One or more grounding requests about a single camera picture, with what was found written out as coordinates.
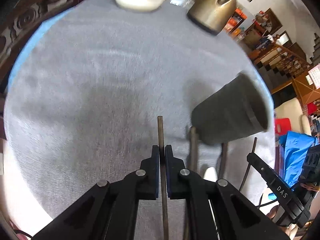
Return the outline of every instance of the metal pin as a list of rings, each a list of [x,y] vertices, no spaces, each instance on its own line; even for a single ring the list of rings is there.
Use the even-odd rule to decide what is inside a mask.
[[[99,181],[97,182],[97,185],[99,187],[104,187],[107,184],[108,184],[108,181],[106,179],[99,179]]]
[[[169,240],[167,187],[166,187],[166,181],[165,181],[166,178],[165,178],[165,156],[164,156],[164,133],[163,133],[162,116],[158,116],[158,138],[159,138],[163,233],[164,233],[164,240]]]
[[[218,184],[219,184],[221,187],[225,187],[226,185],[228,185],[228,182],[227,182],[225,179],[219,179],[219,180],[218,180]]]
[[[144,176],[146,174],[146,171],[145,170],[137,170],[136,171],[136,175],[141,177],[141,176]]]
[[[190,171],[187,170],[187,169],[182,169],[182,170],[180,171],[180,174],[181,174],[182,176],[188,176],[188,175],[190,174]]]
[[[255,151],[255,149],[256,149],[257,139],[258,139],[257,137],[254,138],[253,146],[252,146],[252,153],[254,153],[254,151]],[[243,179],[242,179],[242,182],[241,182],[241,185],[240,185],[240,188],[239,188],[239,191],[240,191],[240,192],[241,192],[241,190],[242,190],[242,188],[243,188],[243,186],[244,186],[244,183],[245,183],[245,181],[246,181],[246,179],[247,179],[247,177],[248,177],[250,167],[251,167],[251,165],[250,165],[250,163],[248,163],[247,169],[246,169],[246,171],[245,171],[244,177],[243,177]]]

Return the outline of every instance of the carved wooden furniture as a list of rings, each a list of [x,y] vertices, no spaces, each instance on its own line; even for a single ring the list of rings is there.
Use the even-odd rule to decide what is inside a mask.
[[[50,17],[82,0],[19,0],[0,25],[0,92],[4,92],[10,70],[28,39]]]

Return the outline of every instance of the red object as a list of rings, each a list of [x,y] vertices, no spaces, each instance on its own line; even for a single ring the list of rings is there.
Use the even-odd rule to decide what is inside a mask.
[[[317,106],[314,103],[307,104],[307,107],[308,107],[308,115],[311,115],[315,111],[317,111]]]
[[[291,131],[291,123],[289,118],[275,119],[275,133],[278,135],[287,134]]]

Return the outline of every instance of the metal rod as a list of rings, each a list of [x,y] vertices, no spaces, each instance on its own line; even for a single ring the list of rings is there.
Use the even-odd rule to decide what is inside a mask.
[[[163,233],[164,233],[164,240],[169,240],[167,187],[166,187],[166,181],[165,181],[166,178],[165,178],[165,156],[164,156],[164,133],[163,133],[162,116],[158,116],[158,138],[159,138],[159,159],[160,159]]]
[[[196,128],[190,128],[190,170],[198,172],[198,134]]]
[[[190,137],[190,152],[189,152],[189,169],[191,171],[198,171],[198,134],[196,133],[196,128],[192,126],[189,132]],[[189,220],[188,220],[188,210],[186,205],[186,211],[184,216],[184,231],[183,231],[183,240],[189,239]]]
[[[221,158],[220,158],[218,179],[223,179],[224,171],[226,169],[228,143],[222,143],[221,147],[222,147],[222,149],[221,149]]]
[[[252,146],[252,153],[254,153],[254,151],[256,150],[257,139],[258,139],[257,137],[254,138],[253,146]],[[243,189],[243,186],[244,186],[244,184],[245,184],[245,181],[247,180],[250,167],[251,167],[251,165],[250,165],[250,163],[248,163],[247,169],[246,169],[246,171],[245,171],[244,177],[243,177],[243,179],[242,179],[242,182],[241,182],[241,185],[240,185],[240,188],[239,188],[239,191],[240,191],[240,192],[241,192],[241,190]]]

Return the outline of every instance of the screw head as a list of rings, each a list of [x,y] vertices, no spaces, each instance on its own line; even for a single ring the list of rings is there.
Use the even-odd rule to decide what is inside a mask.
[[[180,171],[180,174],[183,176],[188,176],[190,174],[190,171],[188,169],[182,169]]]
[[[227,182],[225,179],[219,179],[219,180],[218,180],[218,184],[219,184],[221,187],[225,187],[226,185],[228,185],[228,182]]]
[[[106,179],[100,179],[98,182],[97,182],[97,185],[99,187],[104,187],[108,184],[108,181]]]
[[[145,170],[137,170],[136,171],[136,175],[141,177],[141,176],[144,176],[146,174],[146,171]]]

